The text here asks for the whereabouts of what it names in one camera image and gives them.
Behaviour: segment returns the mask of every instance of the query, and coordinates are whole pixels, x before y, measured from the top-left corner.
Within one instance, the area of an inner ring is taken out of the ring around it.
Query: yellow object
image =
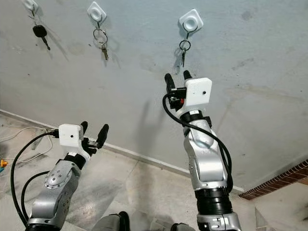
[[[5,167],[5,166],[7,166],[7,165],[8,165],[8,162],[1,159],[1,161],[0,161],[0,167]]]

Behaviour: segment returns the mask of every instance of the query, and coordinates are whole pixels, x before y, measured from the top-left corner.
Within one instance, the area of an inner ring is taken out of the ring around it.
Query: white wall hook
[[[187,32],[195,32],[203,27],[203,21],[196,9],[192,9],[179,18],[179,23]]]
[[[24,6],[33,13],[35,13],[39,8],[39,5],[34,0],[22,0],[22,2]]]
[[[107,17],[106,13],[96,2],[92,2],[87,11],[88,15],[98,23],[104,21]]]

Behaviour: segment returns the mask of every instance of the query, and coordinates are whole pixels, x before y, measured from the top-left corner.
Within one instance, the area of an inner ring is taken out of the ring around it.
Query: white cable
[[[11,136],[7,136],[7,137],[3,137],[3,138],[0,138],[0,142],[5,142],[5,141],[9,141],[11,139],[13,139],[14,137],[16,137],[20,132],[22,132],[23,130],[26,130],[26,129],[29,129],[29,128],[36,128],[36,129],[41,129],[41,130],[44,130],[45,132],[47,132],[47,129],[45,128],[39,128],[39,127],[27,127],[27,128],[24,128],[24,129],[21,129],[20,131],[18,131],[16,134],[14,135],[11,135]],[[48,140],[49,140],[49,143],[50,143],[50,148],[47,149],[46,151],[34,156],[33,158],[29,159],[29,160],[18,160],[18,162],[22,162],[22,163],[27,163],[27,162],[30,162],[31,160],[34,160],[35,158],[39,157],[40,155],[43,155],[47,152],[49,152],[51,149],[52,149],[52,141],[50,139],[50,136],[47,136],[48,137]],[[4,160],[14,160],[14,158],[2,158]]]

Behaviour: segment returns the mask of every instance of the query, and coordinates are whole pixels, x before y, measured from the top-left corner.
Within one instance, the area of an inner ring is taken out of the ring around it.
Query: gray wall
[[[185,69],[213,80],[207,108],[252,187],[307,157],[308,2],[97,0],[108,17],[105,62],[93,46],[89,0],[37,0],[48,52],[19,0],[0,3],[0,108],[51,125],[90,123],[94,137],[186,168],[181,126],[163,112],[164,74],[183,83],[178,18],[196,8]]]

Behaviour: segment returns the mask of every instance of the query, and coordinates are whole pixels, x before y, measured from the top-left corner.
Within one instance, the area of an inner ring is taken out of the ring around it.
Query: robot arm
[[[211,129],[209,117],[203,116],[209,103],[212,81],[208,78],[193,79],[188,71],[184,72],[184,79],[185,87],[175,88],[171,75],[165,75],[167,95],[163,105],[168,115],[184,126],[184,148],[199,211],[198,227],[201,231],[241,231],[229,200],[233,187],[231,158]],[[176,110],[175,115],[166,106],[167,98],[170,108]],[[173,229],[182,231],[185,225],[178,224]]]
[[[104,125],[96,142],[84,138],[87,122],[82,125],[59,126],[59,139],[64,153],[44,181],[44,189],[36,198],[26,231],[59,231],[67,216],[70,201],[77,189],[81,170],[89,161],[95,148],[101,148],[106,140],[108,125]]]

